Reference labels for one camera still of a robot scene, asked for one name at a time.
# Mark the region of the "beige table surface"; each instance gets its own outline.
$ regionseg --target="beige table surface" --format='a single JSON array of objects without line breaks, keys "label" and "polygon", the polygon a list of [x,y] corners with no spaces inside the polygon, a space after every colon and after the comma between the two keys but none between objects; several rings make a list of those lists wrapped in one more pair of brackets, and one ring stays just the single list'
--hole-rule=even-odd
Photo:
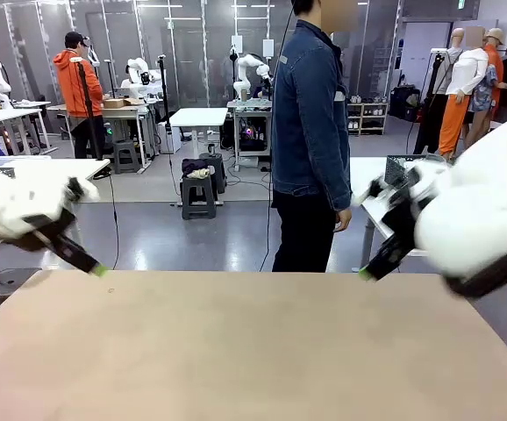
[{"label": "beige table surface", "polygon": [[0,421],[501,421],[507,347],[434,275],[36,274]]}]

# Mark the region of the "hat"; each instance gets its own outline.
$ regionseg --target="hat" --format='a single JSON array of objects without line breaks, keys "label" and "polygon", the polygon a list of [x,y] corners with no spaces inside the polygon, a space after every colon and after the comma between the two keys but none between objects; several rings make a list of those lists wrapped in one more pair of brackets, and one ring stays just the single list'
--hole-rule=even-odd
[{"label": "hat", "polygon": [[505,41],[503,29],[499,28],[490,29],[488,33],[485,34],[485,38],[495,38],[501,43],[501,45],[503,45]]},{"label": "hat", "polygon": [[65,45],[72,45],[78,43],[82,44],[83,46],[87,46],[84,43],[84,40],[89,39],[88,37],[84,37],[82,34],[78,32],[69,32],[64,36],[64,43]]}]

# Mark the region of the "white paper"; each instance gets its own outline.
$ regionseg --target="white paper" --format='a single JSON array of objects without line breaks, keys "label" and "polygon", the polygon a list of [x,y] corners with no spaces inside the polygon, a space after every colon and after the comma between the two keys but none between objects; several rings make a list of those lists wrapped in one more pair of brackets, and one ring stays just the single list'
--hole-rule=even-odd
[{"label": "white paper", "polygon": [[242,54],[242,36],[241,35],[232,35],[232,45],[236,48],[237,54]]},{"label": "white paper", "polygon": [[266,59],[275,55],[275,43],[272,39],[263,40],[263,57]]}]

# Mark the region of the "person in orange jacket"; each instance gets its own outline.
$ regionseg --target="person in orange jacket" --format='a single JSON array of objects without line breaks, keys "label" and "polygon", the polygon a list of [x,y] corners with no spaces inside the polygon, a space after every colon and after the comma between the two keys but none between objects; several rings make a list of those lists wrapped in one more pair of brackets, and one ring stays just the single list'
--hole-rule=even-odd
[{"label": "person in orange jacket", "polygon": [[[86,151],[89,143],[92,157],[101,159],[105,143],[104,117],[102,116],[104,92],[97,80],[94,69],[89,64],[89,61],[84,59],[88,55],[88,46],[84,43],[86,39],[78,32],[67,33],[64,37],[66,49],[54,57],[53,63],[57,67],[62,96],[64,97],[70,117],[71,134],[75,138],[75,157],[77,159],[87,158]],[[82,57],[81,63],[86,75],[89,99],[92,102],[92,121],[90,121],[86,108],[78,64],[71,61],[74,57]],[[91,139],[90,125],[93,125],[95,128],[97,151]]]}]

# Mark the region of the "denim jacket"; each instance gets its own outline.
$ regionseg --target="denim jacket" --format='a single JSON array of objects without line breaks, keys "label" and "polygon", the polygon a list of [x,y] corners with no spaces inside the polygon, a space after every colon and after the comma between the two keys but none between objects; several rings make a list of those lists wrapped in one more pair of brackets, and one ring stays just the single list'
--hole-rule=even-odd
[{"label": "denim jacket", "polygon": [[325,194],[333,209],[351,203],[346,89],[341,50],[299,20],[282,50],[273,99],[273,180],[280,193]]}]

